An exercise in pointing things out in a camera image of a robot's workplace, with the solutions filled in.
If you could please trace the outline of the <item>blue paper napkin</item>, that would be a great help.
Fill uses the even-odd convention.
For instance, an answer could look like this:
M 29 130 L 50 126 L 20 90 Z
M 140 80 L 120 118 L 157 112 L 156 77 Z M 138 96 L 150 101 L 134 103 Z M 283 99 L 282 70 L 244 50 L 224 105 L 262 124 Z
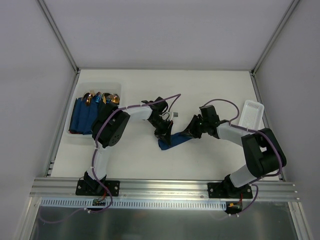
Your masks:
M 189 140 L 191 140 L 191 136 L 182 135 L 181 132 L 177 132 L 170 136 L 170 144 L 164 142 L 163 140 L 158 140 L 158 146 L 162 151 L 169 150 L 173 147 L 181 145 Z

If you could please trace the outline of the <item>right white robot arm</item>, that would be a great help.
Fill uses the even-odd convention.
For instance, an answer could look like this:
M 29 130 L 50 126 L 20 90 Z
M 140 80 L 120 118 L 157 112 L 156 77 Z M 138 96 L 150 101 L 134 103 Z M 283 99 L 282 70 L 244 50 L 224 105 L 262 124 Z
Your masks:
M 250 184 L 272 172 L 281 173 L 287 164 L 285 154 L 270 128 L 253 130 L 221 120 L 213 105 L 200 108 L 194 115 L 182 136 L 199 139 L 208 134 L 216 139 L 226 140 L 243 149 L 245 165 L 227 175 L 221 183 L 208 183 L 210 198 L 237 199 L 252 197 Z

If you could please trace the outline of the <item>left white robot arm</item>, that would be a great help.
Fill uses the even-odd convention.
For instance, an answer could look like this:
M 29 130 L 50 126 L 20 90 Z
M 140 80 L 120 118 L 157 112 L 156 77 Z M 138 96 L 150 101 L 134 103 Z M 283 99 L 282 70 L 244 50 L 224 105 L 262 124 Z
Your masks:
M 123 136 L 129 122 L 148 121 L 154 127 L 154 136 L 166 144 L 171 144 L 173 121 L 170 115 L 166 118 L 168 104 L 158 97 L 156 101 L 142 101 L 140 104 L 119 107 L 107 103 L 98 113 L 92 124 L 92 138 L 95 149 L 90 167 L 82 179 L 77 182 L 77 196 L 112 196 L 120 192 L 118 180 L 107 179 L 107 165 L 115 146 Z

